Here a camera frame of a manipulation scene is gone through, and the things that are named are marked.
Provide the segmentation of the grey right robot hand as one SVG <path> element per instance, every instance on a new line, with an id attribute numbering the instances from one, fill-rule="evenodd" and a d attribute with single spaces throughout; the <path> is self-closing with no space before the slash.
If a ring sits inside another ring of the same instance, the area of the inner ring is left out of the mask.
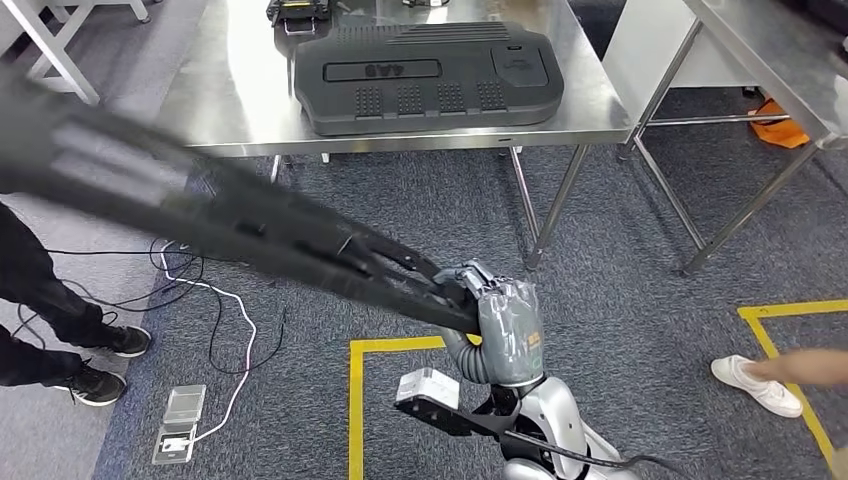
<path id="1" fill-rule="evenodd" d="M 505 387 L 521 387 L 542 378 L 543 326 L 534 284 L 495 275 L 478 260 L 443 269 L 434 282 L 463 287 L 477 307 L 480 344 L 455 329 L 440 329 L 463 378 Z"/>

